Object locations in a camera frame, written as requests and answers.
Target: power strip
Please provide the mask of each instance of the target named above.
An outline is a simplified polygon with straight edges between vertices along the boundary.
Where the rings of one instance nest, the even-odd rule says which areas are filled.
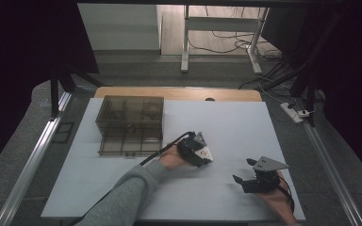
[[[295,123],[298,124],[298,123],[301,123],[302,121],[304,121],[304,120],[302,120],[301,117],[299,117],[298,112],[296,112],[295,109],[293,109],[293,108],[289,109],[288,105],[289,105],[288,103],[280,104],[281,108],[284,109],[285,113],[287,113]]]

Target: human arm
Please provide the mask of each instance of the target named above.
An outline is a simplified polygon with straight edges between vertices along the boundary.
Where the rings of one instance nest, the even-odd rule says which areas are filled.
[[[283,178],[283,175],[280,171],[277,171],[277,173],[280,178]],[[280,186],[285,190],[288,190],[288,186],[284,180],[281,180]],[[256,193],[256,196],[262,199],[285,225],[301,225],[299,224],[296,217],[293,216],[288,197],[280,190],[275,189],[266,193]]]
[[[176,146],[172,146],[148,166],[137,165],[76,225],[133,225],[157,189],[161,176],[185,164]]]

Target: gray sleeve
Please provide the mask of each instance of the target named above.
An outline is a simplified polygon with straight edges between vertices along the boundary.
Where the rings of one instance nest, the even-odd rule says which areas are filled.
[[[166,171],[156,160],[145,168],[137,165],[76,225],[133,225]]]

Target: white table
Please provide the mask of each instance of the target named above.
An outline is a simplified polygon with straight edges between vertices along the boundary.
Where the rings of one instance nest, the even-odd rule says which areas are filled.
[[[143,158],[100,156],[95,119],[102,98],[90,99],[43,218],[78,218],[98,202]],[[164,178],[140,216],[149,220],[274,221],[276,216],[253,194],[245,194],[233,174],[244,180],[255,172],[246,158],[262,155],[285,162],[267,107],[262,102],[169,101],[164,104],[168,143],[187,131],[203,132],[214,162],[176,169]],[[283,174],[295,200],[295,217],[305,220],[287,169]]]

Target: white wall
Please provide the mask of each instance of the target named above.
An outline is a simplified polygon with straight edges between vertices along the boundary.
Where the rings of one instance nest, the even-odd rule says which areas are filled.
[[[158,50],[161,13],[152,5],[78,4],[93,50]]]

